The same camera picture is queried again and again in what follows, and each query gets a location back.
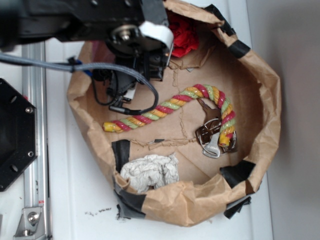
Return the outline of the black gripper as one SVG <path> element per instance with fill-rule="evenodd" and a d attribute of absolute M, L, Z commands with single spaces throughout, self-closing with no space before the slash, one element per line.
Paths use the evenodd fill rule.
<path fill-rule="evenodd" d="M 92 59 L 113 66 L 94 68 L 91 84 L 95 101 L 117 113 L 147 113 L 159 103 L 159 93 L 150 83 L 151 79 L 162 80 L 168 66 L 171 52 L 153 50 L 140 56 L 120 54 L 117 56 L 109 48 L 98 47 L 92 51 Z M 151 107 L 130 109 L 123 106 L 130 103 L 137 84 L 145 85 L 154 95 Z"/>

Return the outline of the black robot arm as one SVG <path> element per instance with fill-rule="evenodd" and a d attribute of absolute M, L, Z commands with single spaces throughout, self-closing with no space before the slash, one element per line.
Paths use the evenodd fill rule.
<path fill-rule="evenodd" d="M 115 55 L 114 63 L 88 63 L 71 58 L 48 63 L 9 55 L 17 45 L 55 38 L 61 42 L 102 41 Z M 0 60 L 66 72 L 83 71 L 93 83 L 106 80 L 106 105 L 125 115 L 144 110 L 123 107 L 128 91 L 146 85 L 159 99 L 150 79 L 161 80 L 169 64 L 174 35 L 161 0 L 3 0 L 0 3 Z"/>

